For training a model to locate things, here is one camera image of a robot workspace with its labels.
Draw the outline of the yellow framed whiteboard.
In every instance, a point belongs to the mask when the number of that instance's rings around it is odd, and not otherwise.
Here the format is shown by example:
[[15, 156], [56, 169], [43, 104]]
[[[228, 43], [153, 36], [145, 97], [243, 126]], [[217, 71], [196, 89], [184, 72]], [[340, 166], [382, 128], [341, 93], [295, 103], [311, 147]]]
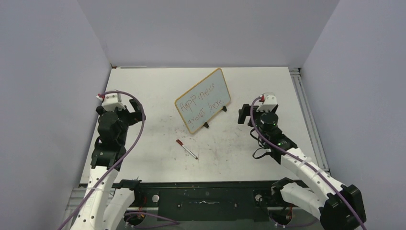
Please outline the yellow framed whiteboard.
[[174, 102], [189, 133], [194, 134], [231, 102], [221, 68], [203, 78]]

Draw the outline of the white red whiteboard marker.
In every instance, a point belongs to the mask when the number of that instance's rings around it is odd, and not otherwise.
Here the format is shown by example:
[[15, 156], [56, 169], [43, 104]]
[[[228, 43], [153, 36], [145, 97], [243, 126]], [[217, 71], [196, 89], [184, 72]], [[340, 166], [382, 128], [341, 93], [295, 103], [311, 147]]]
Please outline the white red whiteboard marker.
[[194, 154], [191, 150], [189, 150], [185, 145], [182, 145], [182, 147], [185, 149], [185, 151], [190, 154], [191, 156], [193, 156], [196, 160], [198, 159], [198, 156], [196, 154]]

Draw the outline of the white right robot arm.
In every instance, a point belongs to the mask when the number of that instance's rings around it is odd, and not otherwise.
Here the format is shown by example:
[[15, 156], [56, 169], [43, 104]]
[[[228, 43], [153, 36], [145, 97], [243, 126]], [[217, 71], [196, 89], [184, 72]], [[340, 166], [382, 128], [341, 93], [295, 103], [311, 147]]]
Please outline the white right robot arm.
[[365, 229], [367, 220], [361, 191], [345, 185], [318, 167], [298, 145], [278, 127], [278, 106], [261, 111], [259, 106], [244, 104], [238, 111], [238, 124], [249, 118], [251, 132], [263, 157], [270, 156], [279, 165], [296, 175], [307, 187], [290, 178], [271, 186], [271, 200], [277, 205], [294, 205], [316, 218], [326, 230]]

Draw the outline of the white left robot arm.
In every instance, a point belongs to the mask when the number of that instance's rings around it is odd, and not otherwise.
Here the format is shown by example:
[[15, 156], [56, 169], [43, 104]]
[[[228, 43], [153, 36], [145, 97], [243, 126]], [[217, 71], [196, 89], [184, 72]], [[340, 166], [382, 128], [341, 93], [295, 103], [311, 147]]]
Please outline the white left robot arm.
[[134, 112], [129, 112], [121, 100], [113, 96], [105, 97], [96, 109], [99, 135], [91, 155], [88, 186], [70, 227], [72, 230], [114, 230], [129, 205], [135, 207], [142, 202], [143, 193], [136, 189], [138, 180], [130, 180], [129, 186], [119, 188], [118, 194], [109, 199], [123, 157], [128, 154], [125, 148], [128, 128], [146, 119], [139, 101], [131, 99], [129, 102]]

